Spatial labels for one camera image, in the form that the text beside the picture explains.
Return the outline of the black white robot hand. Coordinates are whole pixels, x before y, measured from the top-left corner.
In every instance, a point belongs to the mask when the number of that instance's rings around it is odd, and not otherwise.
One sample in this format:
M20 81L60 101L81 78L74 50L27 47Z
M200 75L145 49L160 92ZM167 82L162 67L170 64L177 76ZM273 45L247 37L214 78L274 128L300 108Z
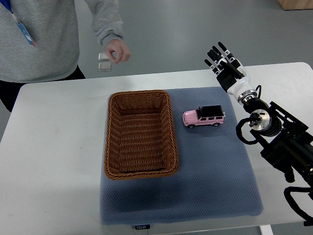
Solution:
M257 91L250 85L250 77L244 66L222 42L218 42L217 47L213 46L207 55L204 62L226 93L234 96L240 104L257 97Z

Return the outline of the person's bare hand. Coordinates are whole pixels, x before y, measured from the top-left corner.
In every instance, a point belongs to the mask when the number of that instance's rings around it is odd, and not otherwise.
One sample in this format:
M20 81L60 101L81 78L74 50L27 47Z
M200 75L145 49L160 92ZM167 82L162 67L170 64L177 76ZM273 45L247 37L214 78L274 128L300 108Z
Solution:
M118 39L110 40L105 45L105 54L115 64L126 62L131 57L131 52L126 44Z

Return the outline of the grey sweatshirt sleeve forearm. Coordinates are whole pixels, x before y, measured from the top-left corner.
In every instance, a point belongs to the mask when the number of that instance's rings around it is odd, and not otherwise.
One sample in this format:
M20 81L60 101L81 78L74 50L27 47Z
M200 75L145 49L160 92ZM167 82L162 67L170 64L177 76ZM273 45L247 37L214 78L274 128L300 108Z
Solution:
M123 22L119 15L117 0L86 0L92 13L92 29L100 45L111 40L123 40Z

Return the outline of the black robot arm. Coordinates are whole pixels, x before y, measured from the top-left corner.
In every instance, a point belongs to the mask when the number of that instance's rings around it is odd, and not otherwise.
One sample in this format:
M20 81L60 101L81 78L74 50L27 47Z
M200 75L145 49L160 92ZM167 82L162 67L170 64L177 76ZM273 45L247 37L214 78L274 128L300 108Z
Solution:
M245 98L244 110L250 114L236 126L237 137L245 144L259 143L261 156L294 182L297 171L309 186L313 184L313 137L307 125L274 102L258 97Z

